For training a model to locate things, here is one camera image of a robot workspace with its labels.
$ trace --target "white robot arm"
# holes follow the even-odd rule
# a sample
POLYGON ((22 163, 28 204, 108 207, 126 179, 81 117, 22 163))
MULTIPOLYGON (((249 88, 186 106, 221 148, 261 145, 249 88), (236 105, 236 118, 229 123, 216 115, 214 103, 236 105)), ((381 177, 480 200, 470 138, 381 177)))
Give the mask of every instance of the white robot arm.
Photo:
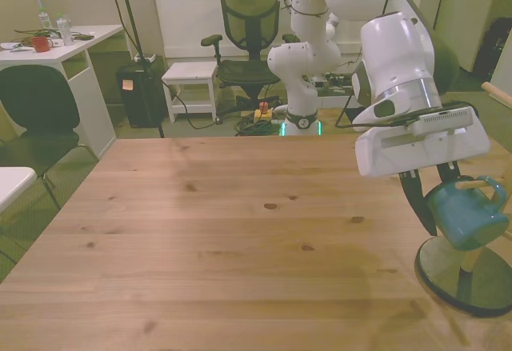
POLYGON ((288 134, 316 132, 316 89, 303 75, 334 71, 341 54, 326 31, 329 13, 368 21, 354 72, 356 145, 363 176, 402 174, 485 154, 490 141, 470 106, 442 106, 458 73, 454 54, 411 0, 292 0, 292 29, 303 43, 271 50, 269 67, 285 83, 288 134))

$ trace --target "round glass base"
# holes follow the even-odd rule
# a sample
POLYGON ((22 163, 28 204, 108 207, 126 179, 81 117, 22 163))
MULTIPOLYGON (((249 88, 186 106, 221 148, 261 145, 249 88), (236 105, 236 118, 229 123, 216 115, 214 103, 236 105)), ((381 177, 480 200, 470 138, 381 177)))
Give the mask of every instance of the round glass base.
POLYGON ((416 257, 418 275, 442 300, 479 317, 497 317, 512 310, 512 267, 485 248, 473 273, 461 269, 466 253, 444 237, 423 244, 416 257))

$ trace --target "black chair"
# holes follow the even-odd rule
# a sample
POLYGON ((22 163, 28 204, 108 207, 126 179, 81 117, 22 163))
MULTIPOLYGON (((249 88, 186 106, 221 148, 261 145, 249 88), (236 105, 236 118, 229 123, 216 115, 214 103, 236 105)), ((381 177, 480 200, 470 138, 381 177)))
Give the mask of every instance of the black chair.
POLYGON ((249 99, 237 97, 233 109, 256 110, 260 102, 277 102, 279 97, 258 99, 264 86, 271 86, 280 79, 270 71, 261 51, 269 47, 278 35, 280 0, 221 0, 224 27, 227 37, 239 49, 249 52, 248 61, 221 60, 219 43, 222 35, 212 35, 201 41, 201 46, 214 46, 221 87, 240 86, 249 99))
POLYGON ((89 146, 78 144, 74 128, 80 114, 70 85, 52 67, 12 66, 0 71, 0 102, 13 121, 26 128, 20 137, 0 145, 0 166, 34 169, 60 209, 46 172, 76 148, 87 150, 98 162, 89 146))

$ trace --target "floor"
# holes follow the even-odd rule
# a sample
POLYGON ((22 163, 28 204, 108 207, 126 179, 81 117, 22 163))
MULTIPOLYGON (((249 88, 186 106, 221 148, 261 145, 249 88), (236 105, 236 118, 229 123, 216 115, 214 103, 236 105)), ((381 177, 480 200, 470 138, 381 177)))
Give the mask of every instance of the floor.
MULTIPOLYGON (((479 80, 462 72, 459 82, 454 88, 456 90, 463 89, 463 92, 448 93, 443 100, 464 100, 475 105, 488 134, 512 153, 512 134, 510 134, 512 110, 487 97, 480 90, 481 84, 479 80)), ((319 119, 323 123, 324 134, 355 134, 351 129, 334 128, 334 123, 340 112, 341 110, 336 109, 320 111, 319 119)), ((115 113, 115 129, 119 138, 159 137, 158 131, 154 129, 131 129, 126 116, 120 114, 119 109, 115 113)), ((194 115, 191 119, 197 126, 207 126, 213 122, 207 115, 194 115)), ((169 119, 165 120, 163 129, 167 138, 233 137, 234 125, 238 120, 238 118, 230 118, 221 125, 213 125, 204 130, 194 130, 188 121, 180 116, 172 124, 169 119)), ((56 185, 54 192, 61 205, 70 198, 93 168, 94 161, 88 157, 85 150, 76 150, 49 172, 50 178, 56 185)), ((37 182, 0 216, 0 247, 12 260, 19 261, 56 214, 57 210, 44 187, 37 182)), ((13 267, 12 261, 0 256, 0 281, 13 267)))

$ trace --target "white desk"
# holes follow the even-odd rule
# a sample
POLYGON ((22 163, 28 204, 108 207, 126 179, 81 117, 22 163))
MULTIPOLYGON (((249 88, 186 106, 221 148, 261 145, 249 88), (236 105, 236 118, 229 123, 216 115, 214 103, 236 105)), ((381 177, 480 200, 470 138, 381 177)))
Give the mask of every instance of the white desk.
MULTIPOLYGON (((89 52, 130 51, 130 46, 119 25, 76 26, 72 31, 82 34, 94 32, 95 38, 86 42, 76 41, 72 46, 53 48, 46 53, 2 51, 0 70, 10 66, 43 65, 61 71, 70 83, 80 113, 81 122, 76 129, 80 142, 90 146, 100 158, 116 137, 89 52)), ((12 120, 10 122, 18 134, 24 131, 12 120)))
POLYGON ((37 177, 28 167, 0 167, 0 213, 2 213, 37 177))

